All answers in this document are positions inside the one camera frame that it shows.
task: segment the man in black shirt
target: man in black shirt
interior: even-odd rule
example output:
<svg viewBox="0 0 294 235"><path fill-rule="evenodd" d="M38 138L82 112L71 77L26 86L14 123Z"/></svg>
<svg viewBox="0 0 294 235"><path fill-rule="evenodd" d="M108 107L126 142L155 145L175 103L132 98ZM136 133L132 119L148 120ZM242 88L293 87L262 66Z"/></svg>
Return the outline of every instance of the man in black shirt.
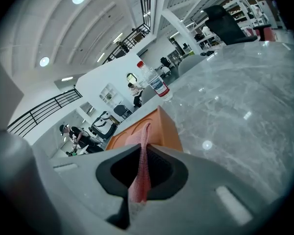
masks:
<svg viewBox="0 0 294 235"><path fill-rule="evenodd" d="M78 128L75 126L68 127L66 125L61 125L60 132L62 135L63 133L68 133L69 137L73 140L73 146L72 146L73 151L77 150L76 148L77 145L79 145L81 148L84 148L87 145L89 145L88 148L86 149L88 153L103 151L103 149L98 146L99 143L95 142L91 138L91 136L82 128Z"/></svg>

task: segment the chair armrest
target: chair armrest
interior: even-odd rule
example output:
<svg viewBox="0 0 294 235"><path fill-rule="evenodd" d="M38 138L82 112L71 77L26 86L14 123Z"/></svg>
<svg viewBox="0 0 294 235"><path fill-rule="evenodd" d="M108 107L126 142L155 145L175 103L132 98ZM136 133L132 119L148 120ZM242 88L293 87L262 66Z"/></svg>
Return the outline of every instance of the chair armrest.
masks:
<svg viewBox="0 0 294 235"><path fill-rule="evenodd" d="M234 40L234 44L245 43L245 42L253 42L257 40L257 36L250 36L250 37L241 37Z"/></svg>
<svg viewBox="0 0 294 235"><path fill-rule="evenodd" d="M264 29L267 27L271 27L271 25L270 24L259 25L259 26L253 27L253 29Z"/></svg>

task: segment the bottle label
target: bottle label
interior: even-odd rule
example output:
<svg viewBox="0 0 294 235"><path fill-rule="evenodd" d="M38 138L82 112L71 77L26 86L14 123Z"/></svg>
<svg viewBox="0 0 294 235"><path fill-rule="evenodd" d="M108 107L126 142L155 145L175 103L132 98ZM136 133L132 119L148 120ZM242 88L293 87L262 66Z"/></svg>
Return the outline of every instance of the bottle label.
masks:
<svg viewBox="0 0 294 235"><path fill-rule="evenodd" d="M149 84L159 96L164 96L169 91L160 76L156 76L149 82Z"/></svg>

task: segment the red bottle cap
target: red bottle cap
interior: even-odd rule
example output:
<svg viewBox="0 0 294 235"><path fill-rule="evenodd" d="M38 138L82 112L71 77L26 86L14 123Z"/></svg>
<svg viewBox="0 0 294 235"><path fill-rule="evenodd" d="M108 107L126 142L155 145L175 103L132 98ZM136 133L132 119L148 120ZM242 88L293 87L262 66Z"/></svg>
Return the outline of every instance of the red bottle cap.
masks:
<svg viewBox="0 0 294 235"><path fill-rule="evenodd" d="M140 61L138 64L137 64L138 68L141 68L143 66L143 62Z"/></svg>

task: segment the window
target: window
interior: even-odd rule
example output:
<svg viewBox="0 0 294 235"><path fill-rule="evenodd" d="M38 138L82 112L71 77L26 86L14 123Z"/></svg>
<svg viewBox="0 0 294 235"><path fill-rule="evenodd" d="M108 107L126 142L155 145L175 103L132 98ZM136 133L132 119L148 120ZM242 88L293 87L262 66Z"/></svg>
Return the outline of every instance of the window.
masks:
<svg viewBox="0 0 294 235"><path fill-rule="evenodd" d="M134 74L132 73L128 73L127 74L127 81L132 83L132 84L135 84L137 82L137 78Z"/></svg>

